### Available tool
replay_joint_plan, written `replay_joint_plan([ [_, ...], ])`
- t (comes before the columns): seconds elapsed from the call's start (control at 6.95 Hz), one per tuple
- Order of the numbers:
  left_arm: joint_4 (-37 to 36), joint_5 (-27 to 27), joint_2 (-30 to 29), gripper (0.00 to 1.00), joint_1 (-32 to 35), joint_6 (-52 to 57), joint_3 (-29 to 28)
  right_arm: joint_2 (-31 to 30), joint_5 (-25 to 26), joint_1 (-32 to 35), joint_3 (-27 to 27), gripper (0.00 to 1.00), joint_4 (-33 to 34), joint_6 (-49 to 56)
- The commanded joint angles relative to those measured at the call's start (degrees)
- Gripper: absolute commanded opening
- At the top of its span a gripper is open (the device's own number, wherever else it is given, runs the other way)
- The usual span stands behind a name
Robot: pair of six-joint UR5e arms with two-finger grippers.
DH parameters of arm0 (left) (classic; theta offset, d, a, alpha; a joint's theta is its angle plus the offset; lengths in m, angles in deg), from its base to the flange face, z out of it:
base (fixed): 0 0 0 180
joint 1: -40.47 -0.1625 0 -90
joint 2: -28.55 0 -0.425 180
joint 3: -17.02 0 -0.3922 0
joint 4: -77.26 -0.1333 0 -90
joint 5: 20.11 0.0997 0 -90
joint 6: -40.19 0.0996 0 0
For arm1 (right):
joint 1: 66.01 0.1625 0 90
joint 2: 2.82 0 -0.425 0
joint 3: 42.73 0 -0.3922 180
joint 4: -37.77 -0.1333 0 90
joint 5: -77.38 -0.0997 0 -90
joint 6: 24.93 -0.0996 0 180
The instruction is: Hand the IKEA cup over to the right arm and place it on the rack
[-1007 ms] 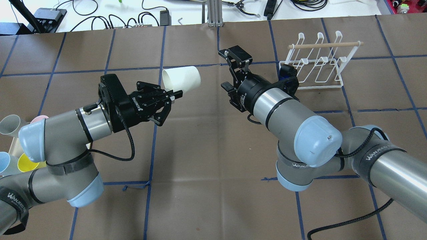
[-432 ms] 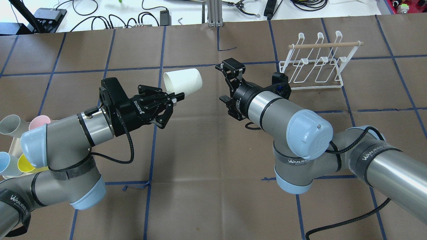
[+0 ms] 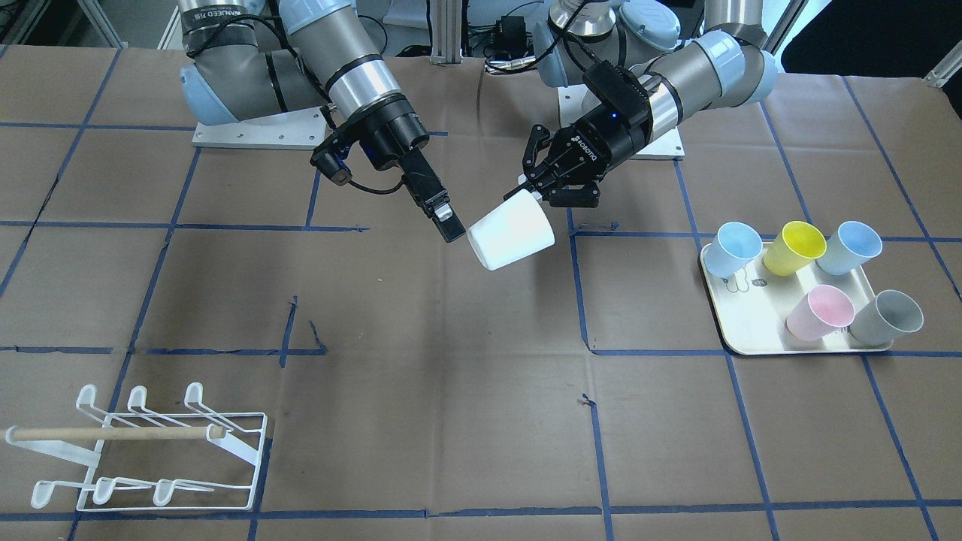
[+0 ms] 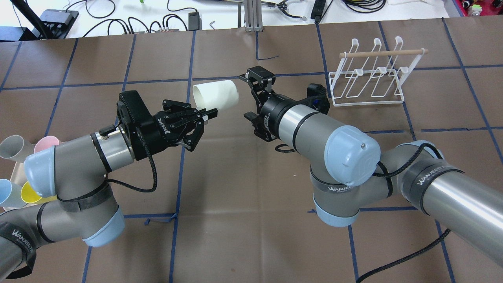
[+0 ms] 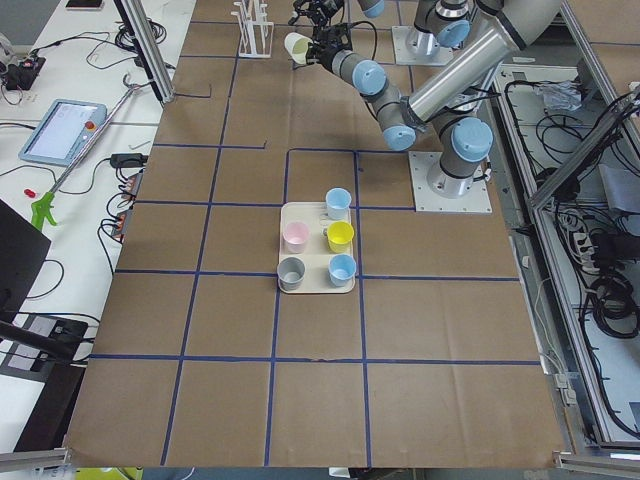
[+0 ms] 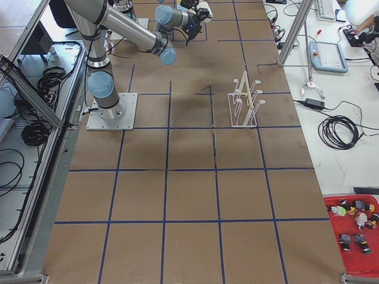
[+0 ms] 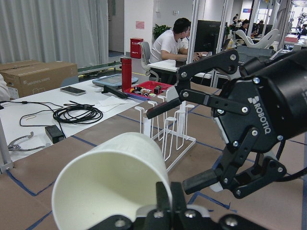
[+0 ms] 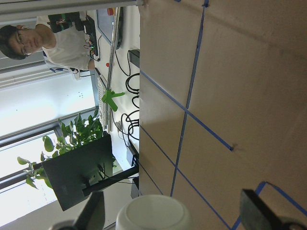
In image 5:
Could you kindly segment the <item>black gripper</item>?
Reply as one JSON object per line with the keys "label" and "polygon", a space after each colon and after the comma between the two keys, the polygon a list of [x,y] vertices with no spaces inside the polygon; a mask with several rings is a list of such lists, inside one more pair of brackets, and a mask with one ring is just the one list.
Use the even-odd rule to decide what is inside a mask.
{"label": "black gripper", "polygon": [[314,26],[308,48],[308,64],[319,63],[325,69],[331,70],[335,55],[340,51],[351,49],[351,33],[348,23]]}
{"label": "black gripper", "polygon": [[295,0],[294,22],[306,17],[313,25],[328,25],[343,8],[343,0]]}

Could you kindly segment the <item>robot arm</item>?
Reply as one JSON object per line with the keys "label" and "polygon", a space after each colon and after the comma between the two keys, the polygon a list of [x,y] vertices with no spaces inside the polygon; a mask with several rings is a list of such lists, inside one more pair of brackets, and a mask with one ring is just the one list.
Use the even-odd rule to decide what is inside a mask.
{"label": "robot arm", "polygon": [[[333,27],[340,26],[347,37],[357,25],[367,24],[375,29],[370,19],[384,12],[385,2],[359,1],[358,4],[366,20],[351,23],[341,21],[333,25],[333,17],[344,10],[344,1],[294,1],[288,24],[293,26],[299,19],[308,18],[313,25],[313,41],[318,45],[324,42],[325,33]],[[414,50],[426,48],[428,51],[439,47],[458,47],[471,30],[469,13],[468,1],[419,1],[413,26],[409,28],[407,36],[408,47]]]}
{"label": "robot arm", "polygon": [[307,64],[321,64],[354,87],[380,126],[387,146],[404,151],[433,126],[444,148],[427,174],[436,194],[464,196],[493,143],[490,127],[476,118],[483,86],[509,54],[531,45],[560,10],[558,1],[420,1],[406,48],[413,53],[460,47],[461,53],[408,96],[383,67],[353,50],[353,24],[333,24],[341,1],[297,1],[292,18],[308,18],[313,35]]}

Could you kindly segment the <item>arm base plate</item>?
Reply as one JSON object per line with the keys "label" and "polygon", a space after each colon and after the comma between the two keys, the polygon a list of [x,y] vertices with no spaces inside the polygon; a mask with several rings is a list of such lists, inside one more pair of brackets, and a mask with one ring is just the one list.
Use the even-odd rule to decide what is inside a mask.
{"label": "arm base plate", "polygon": [[482,214],[493,212],[481,168],[467,179],[449,177],[440,152],[408,153],[415,210],[418,213]]}
{"label": "arm base plate", "polygon": [[441,67],[453,59],[452,48],[441,46],[432,33],[413,26],[393,26],[392,40],[397,65]]}

